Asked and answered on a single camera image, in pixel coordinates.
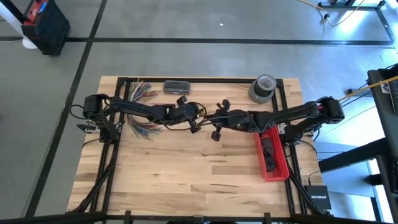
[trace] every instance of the concrete floor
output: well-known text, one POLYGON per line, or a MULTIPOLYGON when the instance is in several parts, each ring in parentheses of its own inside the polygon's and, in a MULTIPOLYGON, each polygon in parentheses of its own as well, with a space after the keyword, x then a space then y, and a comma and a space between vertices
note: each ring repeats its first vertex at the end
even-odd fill
MULTIPOLYGON (((13 2, 23 11, 29 0, 13 2)), ((101 0, 56 2, 71 22, 71 37, 88 37, 101 0)), ((398 36, 397 7, 396 1, 389 1, 382 12, 398 36)), ((350 11, 329 12, 335 23, 350 11)), ((0 37, 16 35, 0 22, 0 37)), ((316 10, 296 0, 108 0, 96 37, 389 40, 374 11, 355 12, 332 28, 321 22, 316 10)), ((0 43, 0 178, 6 180, 0 185, 0 219, 25 213, 85 45, 70 42, 61 56, 48 57, 19 42, 0 43)), ((339 98, 347 88, 365 83, 368 70, 397 61, 393 47, 376 45, 94 43, 74 103, 96 93, 103 75, 269 73, 299 78, 305 101, 325 95, 339 98)), ((345 109, 346 117, 373 105, 370 99, 358 100, 345 109)), ((318 141, 351 146, 373 141, 382 136, 379 122, 366 119, 374 113, 369 110, 336 130, 325 126, 318 141), (349 132, 365 137, 345 138, 349 132)), ((65 212, 85 136, 77 123, 68 118, 36 215, 65 212)))

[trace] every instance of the bundle of wires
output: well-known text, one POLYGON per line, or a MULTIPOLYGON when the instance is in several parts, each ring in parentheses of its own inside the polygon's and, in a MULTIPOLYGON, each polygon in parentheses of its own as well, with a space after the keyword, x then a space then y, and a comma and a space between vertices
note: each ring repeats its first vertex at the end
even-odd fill
MULTIPOLYGON (((149 99, 155 98, 157 93, 156 91, 151 91, 151 87, 152 85, 147 82, 133 83, 129 93, 129 101, 143 103, 149 99)), ((139 140, 140 137, 151 140, 149 134, 159 134, 161 132, 160 126, 157 124, 152 122, 139 122, 133 115, 129 114, 127 120, 137 140, 139 140)))

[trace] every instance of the red tray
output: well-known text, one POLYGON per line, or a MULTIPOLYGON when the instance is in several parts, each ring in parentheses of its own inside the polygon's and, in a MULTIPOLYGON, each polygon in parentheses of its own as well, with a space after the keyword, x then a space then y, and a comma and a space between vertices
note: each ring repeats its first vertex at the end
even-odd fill
POLYGON ((277 126, 265 131, 265 133, 260 135, 258 133, 254 134, 254 140, 256 141, 257 155, 259 157, 261 174, 265 181, 283 181, 289 177, 289 170, 287 168, 286 159, 282 144, 280 143, 279 133, 277 126), (272 172, 267 172, 266 162, 264 158, 264 153, 262 152, 261 139, 270 138, 272 145, 274 146, 275 154, 274 159, 276 161, 276 169, 272 172))

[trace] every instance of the netgear logo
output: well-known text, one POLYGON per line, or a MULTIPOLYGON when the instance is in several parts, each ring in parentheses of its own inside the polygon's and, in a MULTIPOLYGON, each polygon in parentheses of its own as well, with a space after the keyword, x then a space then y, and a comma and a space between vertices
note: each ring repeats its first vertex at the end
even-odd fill
POLYGON ((326 199, 326 196, 324 195, 311 195, 312 199, 326 199))

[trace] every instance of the wooden tabletop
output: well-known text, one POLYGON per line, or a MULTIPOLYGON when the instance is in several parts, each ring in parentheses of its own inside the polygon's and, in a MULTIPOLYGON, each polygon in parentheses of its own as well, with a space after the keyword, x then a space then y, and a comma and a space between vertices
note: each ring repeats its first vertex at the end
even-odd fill
MULTIPOLYGON (((117 77, 102 77, 98 93, 114 95, 117 77)), ((298 79, 284 79, 288 107, 303 104, 298 79)), ((162 92, 163 83, 152 83, 158 97, 152 104, 175 103, 178 96, 162 92)), ((188 101, 204 104, 213 113, 217 103, 228 99, 231 109, 272 111, 272 103, 253 103, 248 97, 247 83, 192 83, 188 101)), ((279 109, 279 91, 276 93, 279 109)), ((188 127, 179 124, 173 128, 188 127)), ((210 136, 213 126, 204 126, 198 133, 169 131, 162 128, 152 141, 134 136, 125 124, 113 179, 109 214, 123 215, 201 215, 222 217, 289 217, 285 182, 264 182, 251 133, 223 129, 219 142, 210 136)), ((87 134, 86 140, 98 138, 87 134)), ((87 144, 73 184, 68 210, 75 208, 94 185, 103 144, 87 144)), ((303 184, 308 175, 319 170, 314 150, 301 144, 297 157, 303 184)), ((319 173, 311 176, 313 185, 321 185, 319 173)), ((297 191, 292 185, 295 208, 299 212, 297 191)))

